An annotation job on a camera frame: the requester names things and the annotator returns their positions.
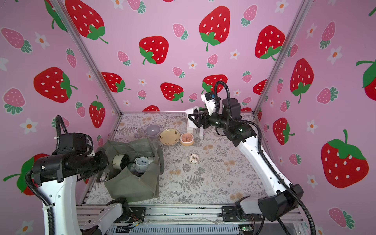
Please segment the tall white rectangular clock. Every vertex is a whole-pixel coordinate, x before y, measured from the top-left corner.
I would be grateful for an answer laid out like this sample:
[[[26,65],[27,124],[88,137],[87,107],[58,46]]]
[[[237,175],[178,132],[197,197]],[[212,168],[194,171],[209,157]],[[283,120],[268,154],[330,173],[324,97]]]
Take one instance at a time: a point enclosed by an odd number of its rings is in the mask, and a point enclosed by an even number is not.
[[[193,108],[189,108],[185,112],[186,112],[187,119],[188,119],[187,132],[193,134],[194,133],[193,130],[198,129],[197,125],[195,124],[195,116],[193,114],[199,112],[199,107],[195,106]]]

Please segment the small black round clock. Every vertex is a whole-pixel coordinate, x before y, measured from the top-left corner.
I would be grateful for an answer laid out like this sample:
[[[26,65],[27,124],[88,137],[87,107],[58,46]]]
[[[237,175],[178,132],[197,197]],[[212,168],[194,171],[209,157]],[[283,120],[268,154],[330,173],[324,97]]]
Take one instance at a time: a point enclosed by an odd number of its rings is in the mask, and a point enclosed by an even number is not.
[[[118,154],[113,158],[112,167],[117,170],[123,170],[128,167],[130,158],[127,154]]]

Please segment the olive green canvas bag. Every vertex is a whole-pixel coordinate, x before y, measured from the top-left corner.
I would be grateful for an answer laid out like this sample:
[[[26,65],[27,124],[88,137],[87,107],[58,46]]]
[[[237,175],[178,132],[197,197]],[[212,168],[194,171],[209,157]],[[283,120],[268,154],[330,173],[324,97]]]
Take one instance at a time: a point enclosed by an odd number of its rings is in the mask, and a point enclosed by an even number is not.
[[[107,141],[102,151],[109,161],[104,185],[113,199],[139,202],[160,196],[164,154],[157,142],[148,138],[129,143]]]

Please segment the white round alarm clock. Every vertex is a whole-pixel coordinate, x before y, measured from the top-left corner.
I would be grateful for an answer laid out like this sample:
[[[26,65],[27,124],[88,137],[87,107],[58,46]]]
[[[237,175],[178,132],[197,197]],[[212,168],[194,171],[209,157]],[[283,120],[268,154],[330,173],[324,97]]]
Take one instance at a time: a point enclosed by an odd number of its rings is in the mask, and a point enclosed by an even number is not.
[[[144,174],[149,165],[153,162],[154,157],[138,157],[128,165],[128,169],[134,175]]]

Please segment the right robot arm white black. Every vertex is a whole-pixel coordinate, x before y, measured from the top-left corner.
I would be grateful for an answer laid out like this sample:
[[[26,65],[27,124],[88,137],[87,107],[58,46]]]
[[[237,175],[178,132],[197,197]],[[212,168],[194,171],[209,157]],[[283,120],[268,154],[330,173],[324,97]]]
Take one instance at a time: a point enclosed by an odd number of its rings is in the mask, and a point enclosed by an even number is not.
[[[248,220],[253,214],[266,220],[278,221],[284,232],[288,229],[282,222],[283,215],[301,208],[308,220],[310,234],[316,234],[313,218],[302,202],[303,189],[292,184],[275,166],[262,147],[262,131],[252,121],[243,120],[241,105],[230,96],[225,82],[215,84],[214,91],[201,96],[204,109],[194,107],[186,110],[188,125],[194,129],[207,129],[211,126],[222,129],[225,136],[247,158],[259,176],[267,196],[260,199],[243,197],[235,203],[234,216],[240,221]]]

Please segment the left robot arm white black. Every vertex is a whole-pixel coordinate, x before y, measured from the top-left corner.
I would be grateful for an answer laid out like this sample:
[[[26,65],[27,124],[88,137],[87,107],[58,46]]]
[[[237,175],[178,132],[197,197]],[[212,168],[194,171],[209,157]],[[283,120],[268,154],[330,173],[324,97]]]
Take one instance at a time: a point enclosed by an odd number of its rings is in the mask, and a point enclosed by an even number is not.
[[[116,220],[132,214],[125,198],[110,201],[94,220],[79,227],[76,183],[91,178],[109,165],[105,152],[94,151],[89,135],[69,133],[60,115],[55,118],[56,149],[36,160],[25,174],[29,189],[43,203],[46,235],[104,235]]]

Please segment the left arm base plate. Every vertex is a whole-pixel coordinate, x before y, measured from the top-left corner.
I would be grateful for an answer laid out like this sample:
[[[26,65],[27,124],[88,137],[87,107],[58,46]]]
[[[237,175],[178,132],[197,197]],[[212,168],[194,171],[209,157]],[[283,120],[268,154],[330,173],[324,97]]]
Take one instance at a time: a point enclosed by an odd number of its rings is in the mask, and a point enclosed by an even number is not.
[[[136,224],[143,223],[146,207],[131,207],[130,212],[124,212],[114,223]]]

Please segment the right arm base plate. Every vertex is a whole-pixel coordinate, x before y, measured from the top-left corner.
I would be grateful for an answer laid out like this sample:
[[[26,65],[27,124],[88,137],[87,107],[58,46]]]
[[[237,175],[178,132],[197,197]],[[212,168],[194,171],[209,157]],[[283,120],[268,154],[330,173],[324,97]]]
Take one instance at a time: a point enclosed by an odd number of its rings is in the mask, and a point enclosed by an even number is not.
[[[221,213],[218,217],[223,218],[224,222],[261,222],[262,215],[260,214],[245,214],[240,206],[222,206]]]

